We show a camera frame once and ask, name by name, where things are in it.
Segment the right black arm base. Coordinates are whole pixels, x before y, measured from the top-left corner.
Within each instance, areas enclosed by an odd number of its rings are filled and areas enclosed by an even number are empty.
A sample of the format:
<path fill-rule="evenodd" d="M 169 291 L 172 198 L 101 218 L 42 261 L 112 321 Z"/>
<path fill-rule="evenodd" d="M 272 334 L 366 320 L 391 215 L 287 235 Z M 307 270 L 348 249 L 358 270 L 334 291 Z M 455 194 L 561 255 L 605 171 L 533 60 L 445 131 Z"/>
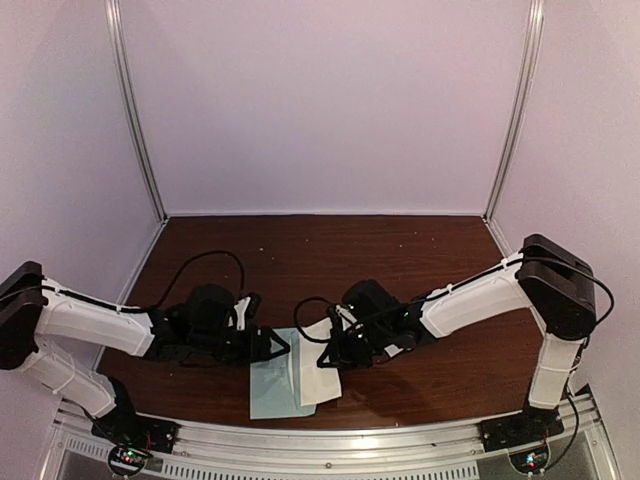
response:
<path fill-rule="evenodd" d="M 485 452 L 511 449 L 530 443 L 544 443 L 550 436 L 565 431 L 559 405 L 540 409 L 531 405 L 526 394 L 522 409 L 502 417 L 482 420 L 478 424 Z"/>

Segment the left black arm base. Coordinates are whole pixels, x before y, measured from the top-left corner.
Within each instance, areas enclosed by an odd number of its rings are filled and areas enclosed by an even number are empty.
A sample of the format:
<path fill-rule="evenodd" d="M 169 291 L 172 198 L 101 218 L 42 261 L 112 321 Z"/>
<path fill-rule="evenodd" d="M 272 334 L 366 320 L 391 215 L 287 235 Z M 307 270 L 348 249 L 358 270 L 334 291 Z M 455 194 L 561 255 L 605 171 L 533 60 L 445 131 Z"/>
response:
<path fill-rule="evenodd" d="M 126 387 L 113 378 L 115 408 L 102 417 L 87 417 L 94 436 L 105 438 L 114 445 L 134 447 L 146 452 L 173 452 L 178 424 L 136 412 Z"/>

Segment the light blue envelope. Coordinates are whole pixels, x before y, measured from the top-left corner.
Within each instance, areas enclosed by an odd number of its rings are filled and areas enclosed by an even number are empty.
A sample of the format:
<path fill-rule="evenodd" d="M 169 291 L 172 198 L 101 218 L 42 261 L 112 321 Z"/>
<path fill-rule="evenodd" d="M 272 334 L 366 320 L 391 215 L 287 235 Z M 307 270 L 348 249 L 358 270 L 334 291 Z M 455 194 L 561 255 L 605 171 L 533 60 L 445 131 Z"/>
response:
<path fill-rule="evenodd" d="M 301 406 L 295 397 L 293 366 L 297 331 L 280 328 L 275 332 L 291 346 L 291 352 L 250 366 L 249 418 L 272 420 L 312 416 L 316 406 Z"/>

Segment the white paper sheet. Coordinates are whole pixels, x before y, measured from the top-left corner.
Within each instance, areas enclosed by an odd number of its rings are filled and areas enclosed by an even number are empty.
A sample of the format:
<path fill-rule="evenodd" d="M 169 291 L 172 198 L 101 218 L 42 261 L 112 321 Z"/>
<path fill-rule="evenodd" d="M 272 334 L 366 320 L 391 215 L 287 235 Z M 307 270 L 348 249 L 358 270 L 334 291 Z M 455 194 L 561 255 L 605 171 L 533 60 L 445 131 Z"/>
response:
<path fill-rule="evenodd" d="M 300 332 L 297 333 L 294 377 L 297 382 L 297 401 L 301 407 L 315 406 L 342 396 L 338 370 L 317 366 L 327 346 L 327 343 L 311 342 Z"/>

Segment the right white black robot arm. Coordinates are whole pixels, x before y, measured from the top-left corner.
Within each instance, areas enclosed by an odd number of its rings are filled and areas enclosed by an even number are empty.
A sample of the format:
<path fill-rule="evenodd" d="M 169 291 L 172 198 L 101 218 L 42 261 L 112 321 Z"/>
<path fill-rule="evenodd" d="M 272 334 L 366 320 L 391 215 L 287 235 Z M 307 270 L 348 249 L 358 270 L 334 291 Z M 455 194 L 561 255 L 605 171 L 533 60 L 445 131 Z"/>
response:
<path fill-rule="evenodd" d="M 544 339 L 531 380 L 527 408 L 513 419 L 519 440 L 535 440 L 551 424 L 550 411 L 586 339 L 599 323 L 592 267 L 540 234 L 497 265 L 457 284 L 401 302 L 377 281 L 351 287 L 330 321 L 320 368 L 370 367 L 386 355 L 408 353 L 481 321 L 527 309 L 544 323 Z"/>

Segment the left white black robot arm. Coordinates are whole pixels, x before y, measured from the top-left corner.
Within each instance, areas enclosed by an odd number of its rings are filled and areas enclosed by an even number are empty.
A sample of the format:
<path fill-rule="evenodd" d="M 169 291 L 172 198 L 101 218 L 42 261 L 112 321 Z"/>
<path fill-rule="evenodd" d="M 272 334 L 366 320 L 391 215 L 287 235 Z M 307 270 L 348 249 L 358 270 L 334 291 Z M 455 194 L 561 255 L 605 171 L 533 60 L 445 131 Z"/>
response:
<path fill-rule="evenodd" d="M 236 298 L 214 284 L 162 309 L 113 304 L 70 290 L 27 261 L 1 283 L 1 367 L 36 379 L 70 400 L 123 444 L 144 433 L 142 419 L 115 381 L 77 362 L 51 342 L 59 336 L 119 350 L 149 361 L 182 362 L 204 355 L 242 366 L 270 361 L 290 346 L 254 317 L 257 294 Z"/>

